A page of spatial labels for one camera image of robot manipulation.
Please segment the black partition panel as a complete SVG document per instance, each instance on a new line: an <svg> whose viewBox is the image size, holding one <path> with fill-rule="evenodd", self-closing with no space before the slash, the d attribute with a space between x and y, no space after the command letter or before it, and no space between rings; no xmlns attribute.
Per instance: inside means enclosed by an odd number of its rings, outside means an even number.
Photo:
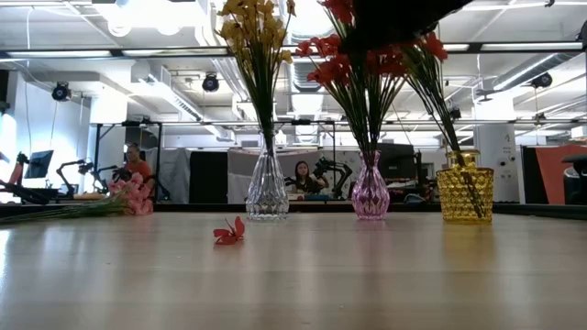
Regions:
<svg viewBox="0 0 587 330"><path fill-rule="evenodd" d="M193 151L191 153L189 203L227 203L226 152Z"/></svg>

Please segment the black overhead light bar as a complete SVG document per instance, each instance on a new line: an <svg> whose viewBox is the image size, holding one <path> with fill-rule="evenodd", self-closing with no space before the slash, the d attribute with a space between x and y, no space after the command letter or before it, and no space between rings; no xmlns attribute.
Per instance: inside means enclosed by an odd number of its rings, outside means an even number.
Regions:
<svg viewBox="0 0 587 330"><path fill-rule="evenodd" d="M579 53L585 50L580 41L522 41L446 43L449 54L492 53ZM231 56L227 47L167 47L147 49L0 49L0 60L34 59L151 59L151 58L221 58Z"/></svg>

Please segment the person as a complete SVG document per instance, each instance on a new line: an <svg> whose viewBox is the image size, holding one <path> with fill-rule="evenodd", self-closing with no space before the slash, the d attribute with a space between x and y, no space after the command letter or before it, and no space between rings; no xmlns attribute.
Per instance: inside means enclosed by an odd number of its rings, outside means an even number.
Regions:
<svg viewBox="0 0 587 330"><path fill-rule="evenodd" d="M149 198L153 201L155 194L155 177L148 162L140 157L140 150L136 143L127 146L127 162L125 169L131 173L139 173L143 178L143 185L150 190Z"/></svg>
<svg viewBox="0 0 587 330"><path fill-rule="evenodd" d="M308 164L300 160L294 167L294 180L291 184L292 193L317 194L329 187L329 182L324 177L316 177L309 170Z"/></svg>

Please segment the small background monitor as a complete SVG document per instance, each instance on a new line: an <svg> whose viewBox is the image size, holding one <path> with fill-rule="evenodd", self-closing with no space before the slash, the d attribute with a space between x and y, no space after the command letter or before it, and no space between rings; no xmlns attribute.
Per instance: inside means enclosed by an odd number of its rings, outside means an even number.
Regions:
<svg viewBox="0 0 587 330"><path fill-rule="evenodd" d="M28 159L28 168L24 174L25 179L42 179L48 174L53 150L33 152Z"/></svg>

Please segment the grey fabric cover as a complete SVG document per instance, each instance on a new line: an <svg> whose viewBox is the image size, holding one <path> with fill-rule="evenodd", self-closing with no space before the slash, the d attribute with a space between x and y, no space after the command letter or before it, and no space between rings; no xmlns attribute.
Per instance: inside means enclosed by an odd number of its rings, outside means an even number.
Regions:
<svg viewBox="0 0 587 330"><path fill-rule="evenodd" d="M161 152L159 178L174 204L189 203L190 174L189 150L173 148Z"/></svg>

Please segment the orange partition panel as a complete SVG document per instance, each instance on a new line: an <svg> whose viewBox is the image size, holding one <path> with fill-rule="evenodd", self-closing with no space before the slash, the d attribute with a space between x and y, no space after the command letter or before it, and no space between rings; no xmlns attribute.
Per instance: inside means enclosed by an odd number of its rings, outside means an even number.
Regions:
<svg viewBox="0 0 587 330"><path fill-rule="evenodd" d="M562 161L568 156L587 154L587 148L577 145L537 148L536 154L548 203L565 204L563 172L570 164Z"/></svg>

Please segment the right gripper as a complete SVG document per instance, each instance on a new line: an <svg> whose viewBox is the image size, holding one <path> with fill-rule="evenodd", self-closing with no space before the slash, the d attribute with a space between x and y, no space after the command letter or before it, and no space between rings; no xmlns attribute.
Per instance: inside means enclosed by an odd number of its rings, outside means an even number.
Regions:
<svg viewBox="0 0 587 330"><path fill-rule="evenodd" d="M354 27L341 39L342 52L378 50L433 31L444 17L472 0L352 0Z"/></svg>

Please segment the black aluminium table frame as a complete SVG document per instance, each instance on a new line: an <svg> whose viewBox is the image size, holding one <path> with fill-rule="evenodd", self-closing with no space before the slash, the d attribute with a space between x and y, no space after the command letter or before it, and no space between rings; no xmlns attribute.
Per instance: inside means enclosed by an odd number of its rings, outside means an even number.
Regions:
<svg viewBox="0 0 587 330"><path fill-rule="evenodd" d="M67 204L0 204L0 219L14 215L26 215L36 212L55 211L67 207ZM155 212L163 213L244 213L244 204L221 203L159 203L154 206ZM388 212L395 213L439 213L439 203L392 203ZM291 213L353 213L350 202L291 202ZM556 204L519 204L495 203L493 213L503 215L527 215L560 219L587 221L587 205L556 205Z"/></svg>

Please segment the fallen red flower head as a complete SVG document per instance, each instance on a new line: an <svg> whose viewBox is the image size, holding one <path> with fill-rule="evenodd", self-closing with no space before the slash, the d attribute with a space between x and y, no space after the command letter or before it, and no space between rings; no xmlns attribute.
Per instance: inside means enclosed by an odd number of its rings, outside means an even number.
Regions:
<svg viewBox="0 0 587 330"><path fill-rule="evenodd" d="M234 245L244 239L246 227L240 216L236 216L233 222L225 220L226 228L213 230L217 245Z"/></svg>

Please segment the yellow glass vase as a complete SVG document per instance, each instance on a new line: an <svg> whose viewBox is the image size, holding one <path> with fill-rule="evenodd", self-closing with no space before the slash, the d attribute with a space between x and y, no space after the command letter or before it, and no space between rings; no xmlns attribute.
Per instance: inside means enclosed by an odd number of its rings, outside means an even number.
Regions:
<svg viewBox="0 0 587 330"><path fill-rule="evenodd" d="M449 167L437 172L443 220L449 224L489 225L493 220L494 170L478 167L476 149L451 151Z"/></svg>

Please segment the pink artificial flower bunch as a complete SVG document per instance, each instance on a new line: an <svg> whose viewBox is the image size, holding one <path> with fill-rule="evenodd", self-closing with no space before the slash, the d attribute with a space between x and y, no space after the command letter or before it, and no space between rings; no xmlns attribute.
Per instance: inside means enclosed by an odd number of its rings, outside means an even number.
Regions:
<svg viewBox="0 0 587 330"><path fill-rule="evenodd" d="M465 173L465 159L460 154L461 149L457 140L450 112L444 101L443 87L440 76L441 65L437 57L424 46L403 47L403 59L407 69L406 80L422 100L426 111L446 139L451 150L456 154L456 161L460 167L460 176L468 190L470 203L478 218L485 215L482 209L480 195L473 185L472 177Z"/></svg>
<svg viewBox="0 0 587 330"><path fill-rule="evenodd" d="M153 212L153 201L150 198L151 189L143 183L140 174L132 174L127 181L111 181L108 183L108 190L109 195L99 201L0 217L0 224L47 219L149 215Z"/></svg>

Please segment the silver ventilation duct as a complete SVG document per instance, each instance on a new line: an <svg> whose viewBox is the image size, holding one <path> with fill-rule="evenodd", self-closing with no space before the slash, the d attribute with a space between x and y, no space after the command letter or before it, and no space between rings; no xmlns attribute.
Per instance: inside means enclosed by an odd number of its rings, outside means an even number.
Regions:
<svg viewBox="0 0 587 330"><path fill-rule="evenodd" d="M324 7L319 4L322 0L293 0L296 16L292 16L287 29L284 44L295 52L296 46L311 38L325 38L335 32L327 17ZM315 69L308 58L293 57L290 65L290 79L293 91L306 94L318 92L321 86L317 82L309 82L307 75Z"/></svg>

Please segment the pink glass vase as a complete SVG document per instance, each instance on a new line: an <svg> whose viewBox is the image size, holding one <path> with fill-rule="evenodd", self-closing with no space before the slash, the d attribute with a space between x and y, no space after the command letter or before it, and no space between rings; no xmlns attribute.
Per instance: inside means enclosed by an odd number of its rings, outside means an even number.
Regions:
<svg viewBox="0 0 587 330"><path fill-rule="evenodd" d="M360 174L351 195L353 209L361 221L382 221L388 212L390 194L378 168L380 156L376 150L372 159L361 158Z"/></svg>

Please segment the black office chair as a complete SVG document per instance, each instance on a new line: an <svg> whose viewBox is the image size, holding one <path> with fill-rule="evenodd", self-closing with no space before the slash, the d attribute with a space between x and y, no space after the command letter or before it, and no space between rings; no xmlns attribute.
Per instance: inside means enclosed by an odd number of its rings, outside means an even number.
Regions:
<svg viewBox="0 0 587 330"><path fill-rule="evenodd" d="M587 205L587 154L565 157L571 167L563 171L565 204Z"/></svg>

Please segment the clear glass vase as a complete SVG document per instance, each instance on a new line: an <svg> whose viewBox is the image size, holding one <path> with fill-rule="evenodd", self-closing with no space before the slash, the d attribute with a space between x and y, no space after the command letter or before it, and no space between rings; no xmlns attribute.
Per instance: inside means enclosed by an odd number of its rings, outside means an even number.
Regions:
<svg viewBox="0 0 587 330"><path fill-rule="evenodd" d="M247 218L252 222L281 222L289 212L288 194L274 136L261 136L262 145L248 189Z"/></svg>

